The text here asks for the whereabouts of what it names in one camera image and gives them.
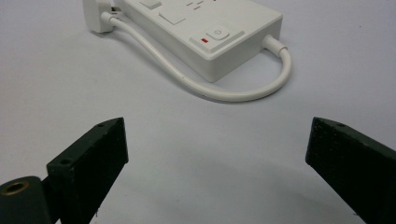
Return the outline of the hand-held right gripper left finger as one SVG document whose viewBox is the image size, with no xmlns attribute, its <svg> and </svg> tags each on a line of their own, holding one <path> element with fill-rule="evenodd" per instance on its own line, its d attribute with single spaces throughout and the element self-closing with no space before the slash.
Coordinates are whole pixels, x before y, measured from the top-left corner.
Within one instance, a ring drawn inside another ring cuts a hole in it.
<svg viewBox="0 0 396 224">
<path fill-rule="evenodd" d="M 62 224 L 89 224 L 128 162 L 123 118 L 93 126 L 47 164 Z"/>
</svg>

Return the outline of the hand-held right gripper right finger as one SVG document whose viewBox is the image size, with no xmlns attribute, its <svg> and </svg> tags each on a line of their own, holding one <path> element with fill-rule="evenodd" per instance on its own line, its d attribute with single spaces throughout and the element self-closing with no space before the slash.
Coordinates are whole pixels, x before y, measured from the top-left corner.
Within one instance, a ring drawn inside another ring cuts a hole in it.
<svg viewBox="0 0 396 224">
<path fill-rule="evenodd" d="M 305 162 L 366 224 L 396 224 L 396 151 L 353 128 L 313 118 Z"/>
</svg>

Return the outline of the white power plug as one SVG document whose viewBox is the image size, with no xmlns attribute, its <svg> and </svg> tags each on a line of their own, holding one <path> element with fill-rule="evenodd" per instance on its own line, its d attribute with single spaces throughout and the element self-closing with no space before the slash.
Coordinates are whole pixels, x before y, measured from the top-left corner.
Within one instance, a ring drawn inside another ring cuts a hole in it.
<svg viewBox="0 0 396 224">
<path fill-rule="evenodd" d="M 113 6 L 110 0 L 82 0 L 85 22 L 88 28 L 98 34 L 113 31 L 113 26 L 101 19 L 104 12 L 117 14 L 119 7 Z"/>
</svg>

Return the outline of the white power strip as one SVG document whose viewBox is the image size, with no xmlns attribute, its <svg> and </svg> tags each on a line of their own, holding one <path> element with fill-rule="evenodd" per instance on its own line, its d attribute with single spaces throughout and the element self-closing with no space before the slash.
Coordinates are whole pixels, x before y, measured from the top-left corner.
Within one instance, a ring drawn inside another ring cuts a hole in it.
<svg viewBox="0 0 396 224">
<path fill-rule="evenodd" d="M 208 82 L 279 38 L 283 15 L 252 0 L 114 0 L 140 28 Z"/>
</svg>

